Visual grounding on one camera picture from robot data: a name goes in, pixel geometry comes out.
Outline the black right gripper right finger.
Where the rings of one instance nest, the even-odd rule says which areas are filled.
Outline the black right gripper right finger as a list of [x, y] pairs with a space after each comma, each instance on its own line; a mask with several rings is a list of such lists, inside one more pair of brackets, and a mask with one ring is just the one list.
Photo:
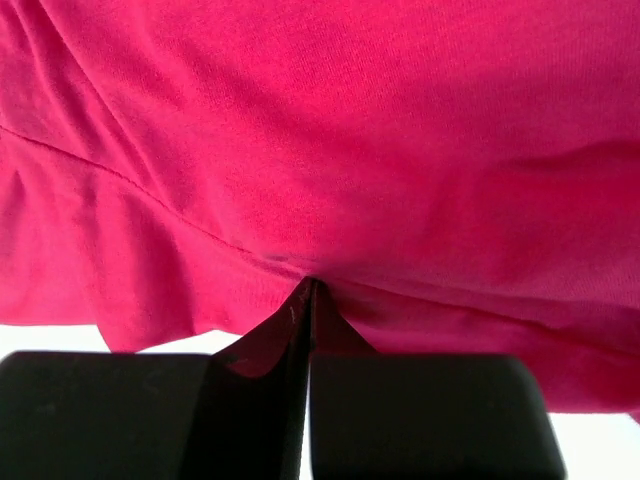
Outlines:
[[383, 354], [311, 300], [311, 467], [317, 479], [562, 479], [539, 386], [503, 354]]

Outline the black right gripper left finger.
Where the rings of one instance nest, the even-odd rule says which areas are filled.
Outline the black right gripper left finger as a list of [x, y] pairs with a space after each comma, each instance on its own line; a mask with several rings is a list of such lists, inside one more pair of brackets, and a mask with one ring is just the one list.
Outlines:
[[19, 351], [1, 363], [5, 479], [295, 479], [311, 280], [213, 355]]

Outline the magenta t shirt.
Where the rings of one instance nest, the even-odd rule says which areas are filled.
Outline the magenta t shirt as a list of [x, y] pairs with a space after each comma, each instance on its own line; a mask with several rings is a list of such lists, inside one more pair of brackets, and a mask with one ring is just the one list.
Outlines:
[[241, 335], [306, 276], [637, 414], [638, 3], [2, 3], [3, 323]]

